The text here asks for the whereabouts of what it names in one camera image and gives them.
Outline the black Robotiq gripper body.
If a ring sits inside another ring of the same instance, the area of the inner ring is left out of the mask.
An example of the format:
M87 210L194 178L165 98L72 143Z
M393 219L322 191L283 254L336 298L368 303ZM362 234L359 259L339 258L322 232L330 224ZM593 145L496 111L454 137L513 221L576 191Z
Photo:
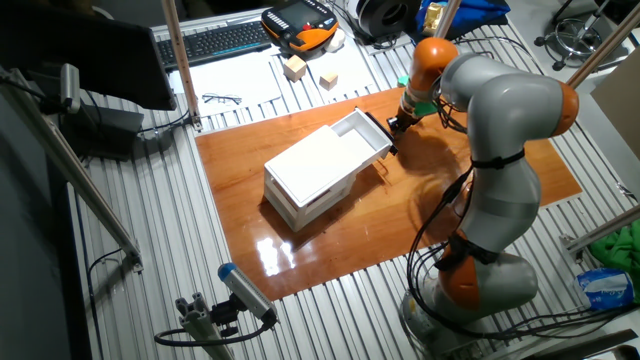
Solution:
M416 117L412 112L407 112L401 107L398 108L397 114L394 117L398 119L398 128L409 128L421 120L420 117Z

